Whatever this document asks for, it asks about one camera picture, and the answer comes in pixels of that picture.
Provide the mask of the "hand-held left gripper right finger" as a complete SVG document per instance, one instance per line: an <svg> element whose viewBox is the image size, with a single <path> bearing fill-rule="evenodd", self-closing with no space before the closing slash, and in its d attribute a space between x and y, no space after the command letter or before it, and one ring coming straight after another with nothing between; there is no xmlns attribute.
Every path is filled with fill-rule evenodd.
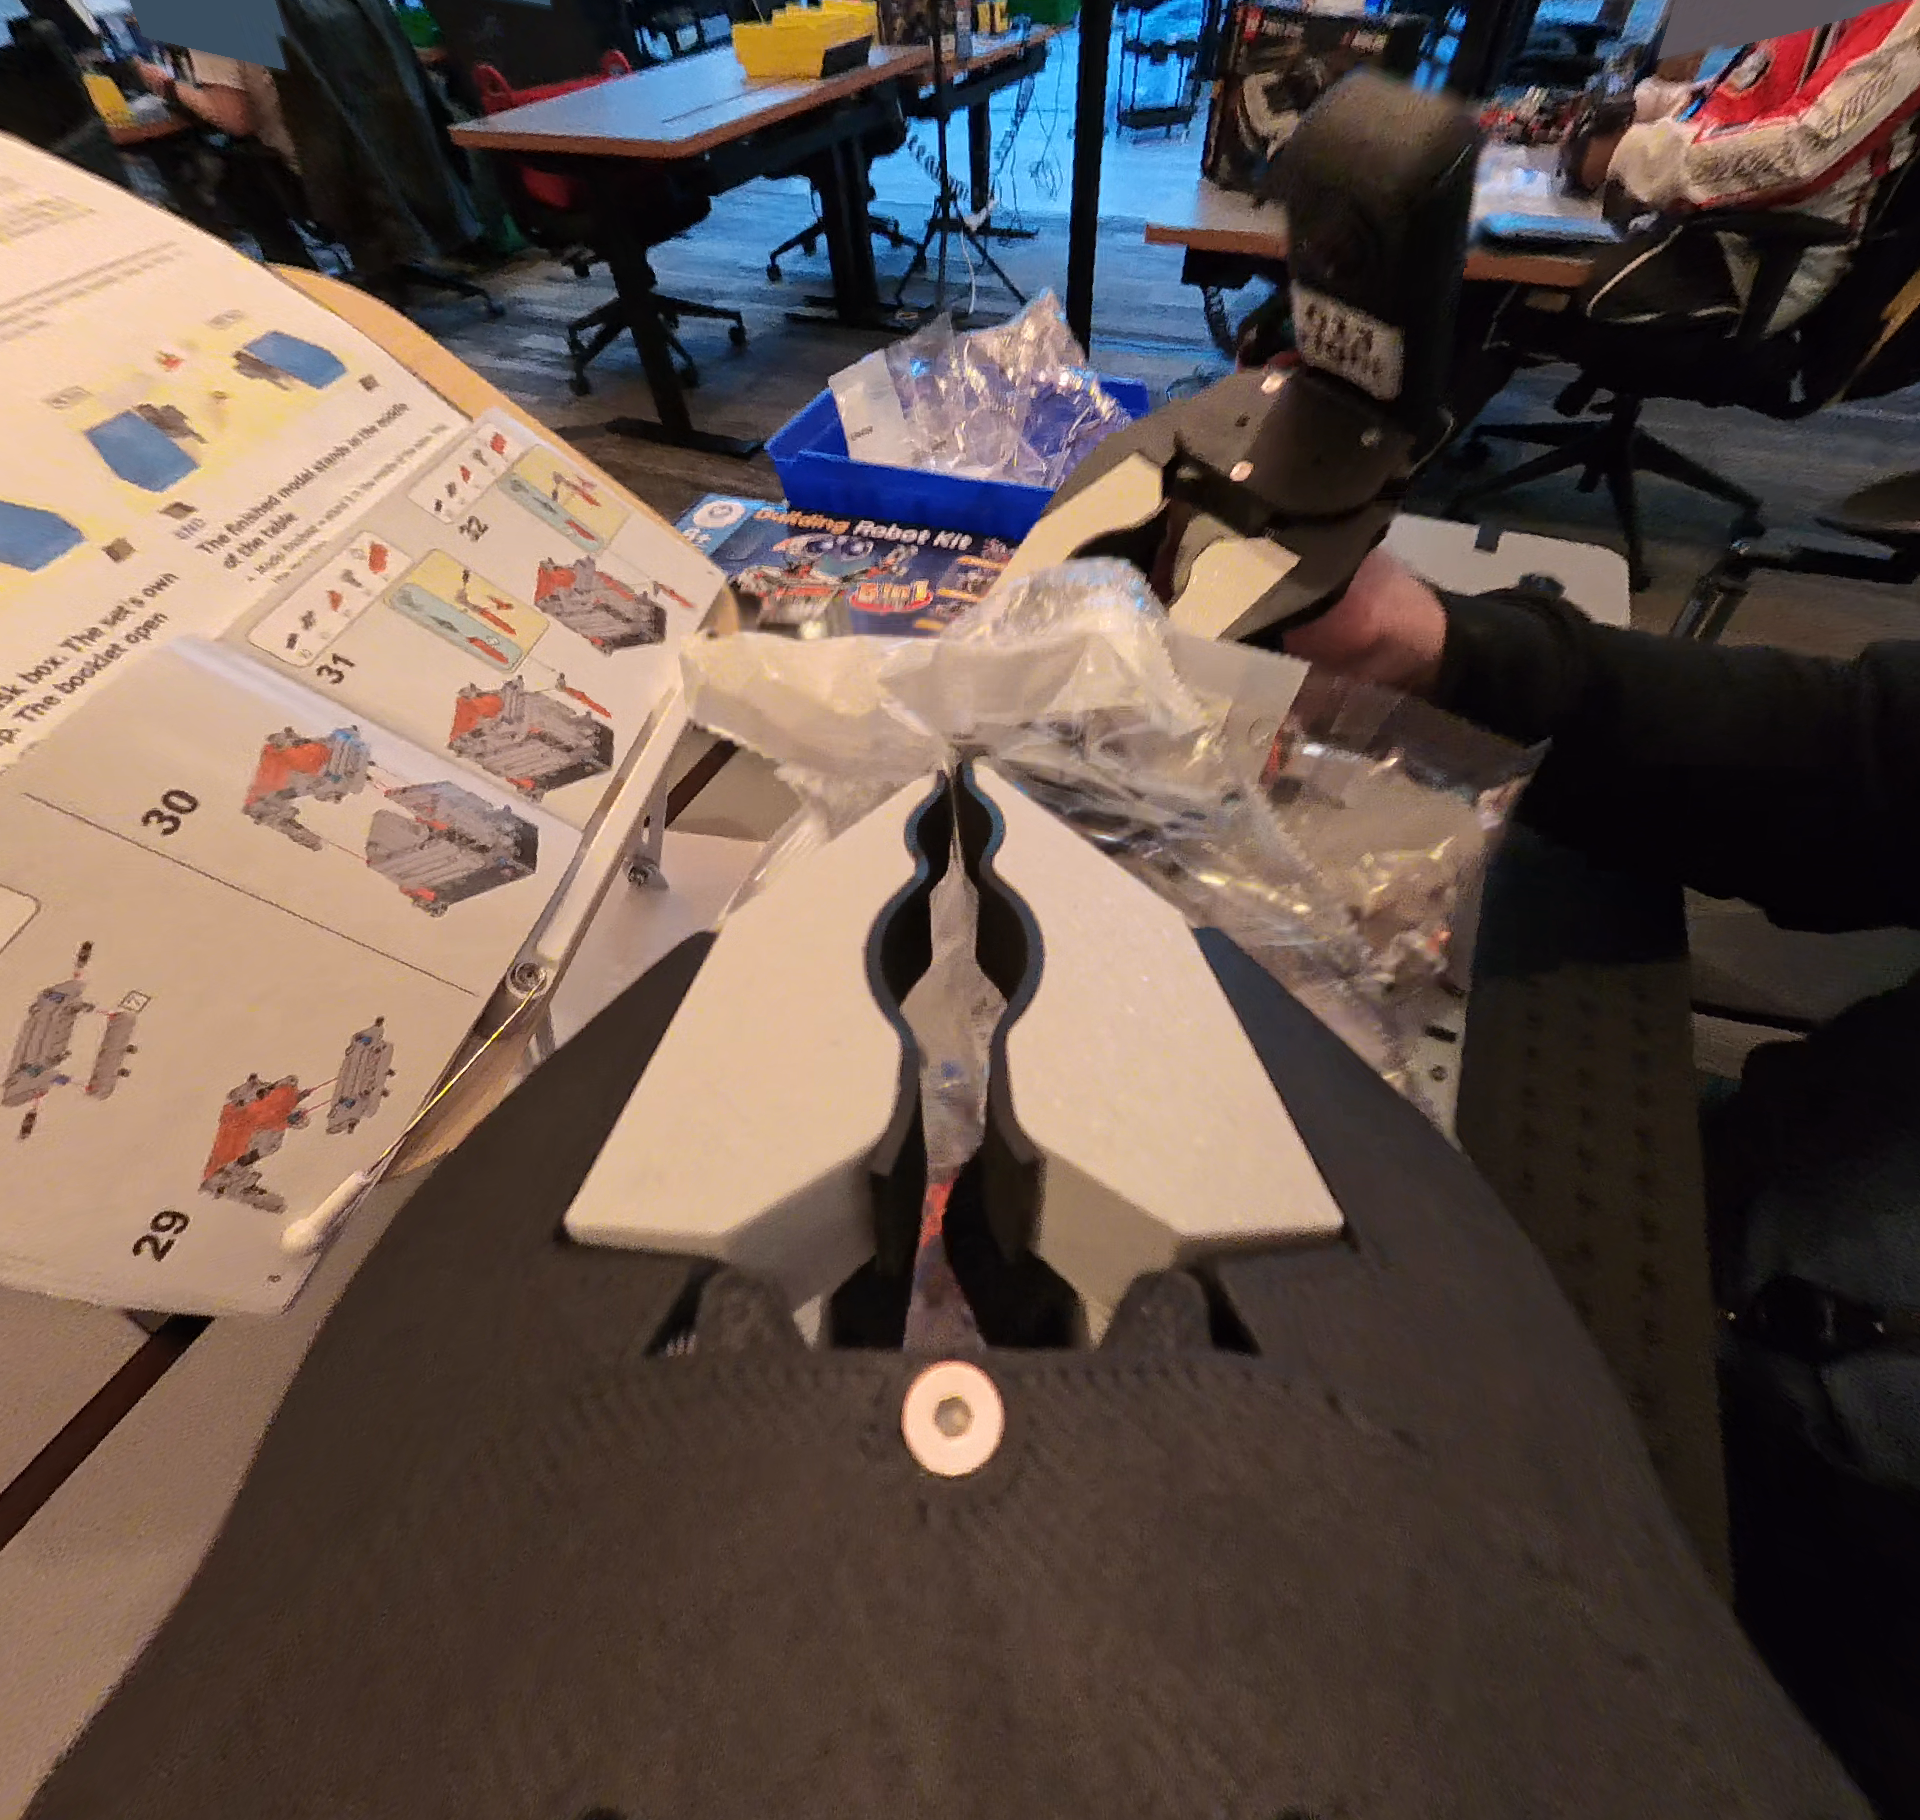
<svg viewBox="0 0 1920 1820"><path fill-rule="evenodd" d="M995 768L962 768L974 958L1002 997L978 1195L995 1255L1086 1308L1323 1247L1345 1216L1175 906Z"/></svg>

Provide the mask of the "yellow plastic bin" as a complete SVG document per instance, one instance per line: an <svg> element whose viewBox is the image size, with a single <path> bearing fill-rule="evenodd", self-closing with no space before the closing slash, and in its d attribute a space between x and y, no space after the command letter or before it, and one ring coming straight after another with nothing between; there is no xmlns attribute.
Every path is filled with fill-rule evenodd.
<svg viewBox="0 0 1920 1820"><path fill-rule="evenodd" d="M734 58L753 82L817 82L862 67L875 40L872 0L781 7L765 21L734 21Z"/></svg>

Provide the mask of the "black perforated mat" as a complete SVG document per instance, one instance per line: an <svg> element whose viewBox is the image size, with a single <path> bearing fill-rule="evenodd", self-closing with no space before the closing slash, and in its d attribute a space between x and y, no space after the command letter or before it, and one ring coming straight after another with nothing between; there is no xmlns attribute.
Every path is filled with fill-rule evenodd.
<svg viewBox="0 0 1920 1820"><path fill-rule="evenodd" d="M1576 1308L1731 1596L1680 891L1509 829L1479 897L1463 1022L1458 1140Z"/></svg>

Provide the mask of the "wooden office table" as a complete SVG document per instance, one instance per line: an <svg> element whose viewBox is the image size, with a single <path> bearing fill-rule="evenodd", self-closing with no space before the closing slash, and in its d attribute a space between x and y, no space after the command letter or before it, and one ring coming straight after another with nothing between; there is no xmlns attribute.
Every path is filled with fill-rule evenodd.
<svg viewBox="0 0 1920 1820"><path fill-rule="evenodd" d="M1481 155L1470 209L1463 282L1570 289L1612 237L1592 198L1566 188L1551 149L1492 146ZM1145 242L1205 263L1284 267L1287 234L1276 203L1199 182L1175 219L1145 222Z"/></svg>
<svg viewBox="0 0 1920 1820"><path fill-rule="evenodd" d="M904 315L881 306L875 285L862 143L920 91L942 103L957 88L957 104L981 104L999 88L1032 79L1048 40L1053 30L999 34L953 63L927 45L872 49L831 79L777 82L750 82L734 52L696 52L458 124L449 142L465 152L497 152L585 182L589 246L610 269L616 315L655 407L650 419L610 419L608 434L743 462L759 443L702 430L692 419L650 267L650 251L677 230L641 219L641 186L717 198L756 180L814 180L828 230L826 322L851 331L893 328Z"/></svg>

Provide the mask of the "blue robot kit box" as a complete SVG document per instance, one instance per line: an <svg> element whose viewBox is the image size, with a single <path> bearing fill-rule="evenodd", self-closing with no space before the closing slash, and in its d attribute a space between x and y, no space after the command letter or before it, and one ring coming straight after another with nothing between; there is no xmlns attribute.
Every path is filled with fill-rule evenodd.
<svg viewBox="0 0 1920 1820"><path fill-rule="evenodd" d="M713 492L677 533L759 634L927 640L993 594L1012 542Z"/></svg>

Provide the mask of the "blue plastic bin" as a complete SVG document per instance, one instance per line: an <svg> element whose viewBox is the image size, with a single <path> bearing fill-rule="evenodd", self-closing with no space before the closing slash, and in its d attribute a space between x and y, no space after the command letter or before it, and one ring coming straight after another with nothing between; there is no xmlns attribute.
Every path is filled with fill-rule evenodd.
<svg viewBox="0 0 1920 1820"><path fill-rule="evenodd" d="M1109 376L1141 407L1139 380ZM1054 489L945 479L904 465L851 462L828 388L802 407L765 445L784 500L798 512L899 521L978 539L1023 542Z"/></svg>

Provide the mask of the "instruction booklet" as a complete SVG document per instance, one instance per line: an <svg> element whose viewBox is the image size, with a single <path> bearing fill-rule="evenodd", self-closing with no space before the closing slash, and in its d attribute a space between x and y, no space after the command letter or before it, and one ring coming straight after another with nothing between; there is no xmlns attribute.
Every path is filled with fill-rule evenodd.
<svg viewBox="0 0 1920 1820"><path fill-rule="evenodd" d="M723 580L513 412L2 142L2 1286L284 1310Z"/></svg>

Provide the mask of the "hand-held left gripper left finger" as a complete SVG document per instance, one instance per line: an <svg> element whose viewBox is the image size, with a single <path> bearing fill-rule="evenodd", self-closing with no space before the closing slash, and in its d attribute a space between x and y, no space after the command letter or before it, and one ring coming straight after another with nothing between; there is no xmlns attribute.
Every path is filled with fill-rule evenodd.
<svg viewBox="0 0 1920 1820"><path fill-rule="evenodd" d="M828 1302L907 1295L920 1246L920 1050L904 1001L930 968L950 783L919 776L784 859L713 938L564 1234L723 1262Z"/></svg>

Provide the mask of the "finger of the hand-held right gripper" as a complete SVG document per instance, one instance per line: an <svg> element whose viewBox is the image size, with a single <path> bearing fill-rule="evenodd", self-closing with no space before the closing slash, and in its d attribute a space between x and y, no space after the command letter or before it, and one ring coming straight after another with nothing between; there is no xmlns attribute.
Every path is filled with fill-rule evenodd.
<svg viewBox="0 0 1920 1820"><path fill-rule="evenodd" d="M1024 580L1074 559L1135 568L1150 585L1185 585L1184 561L1193 507L1178 503L1184 456L1150 462L1124 456L1075 492L1059 492L1023 539L1005 580Z"/></svg>
<svg viewBox="0 0 1920 1820"><path fill-rule="evenodd" d="M1179 533L1156 549L1156 592L1178 634L1242 640L1284 603L1296 552L1272 539Z"/></svg>

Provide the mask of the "clear plastic bag with pieces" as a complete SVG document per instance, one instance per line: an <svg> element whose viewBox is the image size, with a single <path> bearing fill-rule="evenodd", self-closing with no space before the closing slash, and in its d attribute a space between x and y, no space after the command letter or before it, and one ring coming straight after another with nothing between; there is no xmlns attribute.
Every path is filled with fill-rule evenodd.
<svg viewBox="0 0 1920 1820"><path fill-rule="evenodd" d="M911 779L948 776L950 862L930 897L930 968L904 1014L939 968L945 882L972 910L972 976L993 989L974 958L962 768L995 768L1400 1092L1415 1085L1409 1034L1449 971L1460 891L1530 773L1525 755L1479 735L1439 753L1388 735L1434 726L1425 706L1178 634L1139 574L1111 561L1018 580L939 641L734 635L686 659L693 718L796 771L811 804L811 829L772 873ZM1251 1349L1211 1331L1212 1262L1139 1277L1118 1310L1086 1310L1036 1262L999 1256L978 1195L981 1140L983 1119L942 1240L986 1347L1069 1347L1093 1314L1111 1319L1109 1347L1124 1347L1130 1314L1153 1347Z"/></svg>

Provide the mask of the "person's right forearm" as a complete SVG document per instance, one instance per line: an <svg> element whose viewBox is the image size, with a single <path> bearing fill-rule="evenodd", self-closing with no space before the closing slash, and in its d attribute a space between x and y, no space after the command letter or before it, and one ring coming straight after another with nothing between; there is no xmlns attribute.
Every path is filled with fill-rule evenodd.
<svg viewBox="0 0 1920 1820"><path fill-rule="evenodd" d="M1518 822L1612 873L1814 935L1916 929L1916 644L1853 659L1439 594L1434 701L1543 747Z"/></svg>

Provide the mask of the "person's right hand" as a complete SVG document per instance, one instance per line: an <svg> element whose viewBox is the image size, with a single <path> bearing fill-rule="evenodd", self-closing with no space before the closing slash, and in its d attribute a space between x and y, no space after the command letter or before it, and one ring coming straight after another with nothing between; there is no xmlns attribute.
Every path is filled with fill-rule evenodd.
<svg viewBox="0 0 1920 1820"><path fill-rule="evenodd" d="M1334 679L1437 698L1449 624L1449 594L1381 547L1357 568L1337 603L1282 634L1282 650Z"/></svg>

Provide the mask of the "black office chair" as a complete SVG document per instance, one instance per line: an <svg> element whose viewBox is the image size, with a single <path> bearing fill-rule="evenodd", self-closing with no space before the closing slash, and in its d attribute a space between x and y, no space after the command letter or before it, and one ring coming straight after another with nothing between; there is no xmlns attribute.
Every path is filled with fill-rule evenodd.
<svg viewBox="0 0 1920 1820"><path fill-rule="evenodd" d="M1642 325L1573 325L1557 354L1573 367L1554 421L1479 421L1463 449L1522 443L1539 456L1481 483L1466 483L1449 521L1509 489L1573 474L1579 492L1606 489L1616 512L1628 585L1645 592L1639 474L1656 474L1731 507L1731 542L1762 542L1762 500L1692 462L1642 428L1650 400L1741 409L1767 421L1803 421L1853 400L1916 386L1916 169L1889 176L1858 240L1806 213L1753 209L1691 216L1677 242L1731 240L1749 251L1747 297L1722 319L1685 325L1662 315Z"/></svg>

